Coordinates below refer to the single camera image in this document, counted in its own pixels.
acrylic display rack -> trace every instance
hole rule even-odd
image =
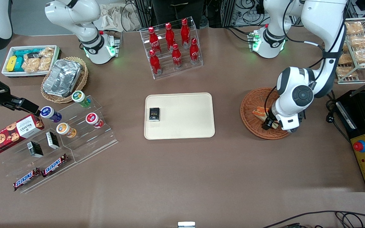
[[[198,58],[200,59],[199,63],[196,65],[192,65],[190,60],[191,57],[189,55],[189,47],[183,48],[182,40],[181,40],[181,20],[176,20],[171,23],[171,27],[174,32],[174,38],[176,40],[176,43],[178,44],[178,48],[181,52],[181,59],[182,59],[182,67],[180,69],[175,69],[173,64],[173,58],[171,56],[171,52],[167,49],[167,41],[165,40],[165,23],[161,25],[154,26],[155,33],[158,37],[158,41],[160,42],[161,47],[161,54],[158,54],[158,59],[160,60],[160,66],[162,70],[161,75],[155,75],[153,73],[153,70],[150,65],[150,55],[149,51],[152,49],[150,42],[149,42],[149,32],[148,29],[141,29],[140,30],[140,36],[142,37],[144,50],[146,52],[146,57],[149,62],[149,67],[151,69],[152,75],[154,79],[163,78],[172,74],[177,74],[182,71],[186,71],[192,68],[200,67],[204,65],[204,61],[202,59],[201,54],[201,45],[200,45],[200,39],[198,37],[197,28],[195,27],[194,20],[192,17],[187,17],[188,20],[188,27],[190,29],[190,44],[192,38],[197,38],[197,45],[199,48]]]
[[[28,174],[35,167],[40,168],[40,170],[45,170],[63,154],[68,156],[68,161],[60,165],[50,175],[47,177],[43,177],[41,174],[35,176],[17,190],[21,193],[28,193],[46,181],[61,175],[69,168],[86,161],[118,142],[111,127],[104,120],[101,112],[102,106],[93,97],[88,96],[87,98],[91,101],[88,108],[83,108],[81,105],[73,103],[58,111],[62,114],[62,120],[59,123],[67,123],[70,127],[77,130],[77,135],[74,138],[59,135],[55,131],[59,123],[53,123],[48,119],[43,119],[45,128],[42,131],[0,154],[0,162],[4,165],[6,176],[12,177],[12,181],[6,184],[7,188],[12,188],[13,190],[12,184]],[[86,123],[85,117],[91,112],[95,112],[104,122],[103,127],[94,128],[91,124]],[[51,131],[57,136],[60,148],[52,149],[48,146],[46,139],[46,133],[48,131]],[[43,157],[36,158],[30,156],[27,147],[27,143],[30,141],[40,144]]]

wicker basket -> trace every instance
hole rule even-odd
[[[77,80],[77,82],[75,83],[75,86],[74,86],[74,88],[75,88],[74,91],[81,90],[85,86],[85,84],[87,83],[87,78],[88,78],[88,69],[87,69],[87,66],[86,66],[85,62],[81,58],[77,58],[77,57],[66,57],[66,58],[63,58],[63,59],[78,62],[83,67],[82,70],[81,70],[81,74],[78,77],[78,80]],[[43,97],[46,98],[48,101],[52,101],[52,102],[58,103],[58,104],[65,104],[65,103],[68,103],[68,102],[72,101],[71,96],[59,97],[59,96],[47,94],[47,93],[45,93],[45,91],[43,91],[43,84],[46,82],[49,75],[50,75],[50,71],[48,72],[46,77],[43,79],[42,87],[40,89],[42,91]]]
[[[288,136],[289,133],[281,130],[281,127],[264,130],[262,128],[262,121],[252,113],[257,106],[264,107],[264,103],[271,89],[272,88],[258,88],[250,91],[240,105],[240,116],[242,117],[243,123],[253,134],[263,139],[276,140]],[[270,108],[272,103],[277,99],[278,92],[274,90],[268,98],[267,107]]]

red bottle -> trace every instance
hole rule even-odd
[[[150,50],[149,54],[150,54],[150,65],[152,65],[153,73],[155,75],[161,75],[160,61],[156,56],[156,52],[154,50]]]
[[[165,24],[165,40],[167,41],[167,49],[169,52],[173,52],[173,44],[176,42],[174,38],[174,32],[171,29],[171,24]]]
[[[178,44],[173,44],[173,53],[171,54],[173,56],[173,63],[175,69],[180,69],[183,66],[183,61],[181,59],[181,52],[178,50]]]
[[[189,48],[189,56],[191,57],[191,64],[197,65],[200,61],[200,58],[198,56],[199,48],[197,45],[197,38],[192,38],[191,40],[191,47]]]
[[[188,21],[186,18],[181,20],[182,28],[181,28],[181,39],[182,39],[182,46],[184,48],[188,48],[190,45],[189,42],[189,27]]]
[[[155,33],[155,29],[153,27],[149,27],[149,41],[152,45],[152,49],[156,52],[156,54],[161,54],[160,42],[158,41],[158,37]]]

person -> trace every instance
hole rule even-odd
[[[152,3],[157,24],[192,16],[195,26],[200,28],[204,0],[152,0]]]

walkers cookie box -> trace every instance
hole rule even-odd
[[[27,115],[19,121],[0,130],[0,153],[33,136],[45,126],[35,115]]]

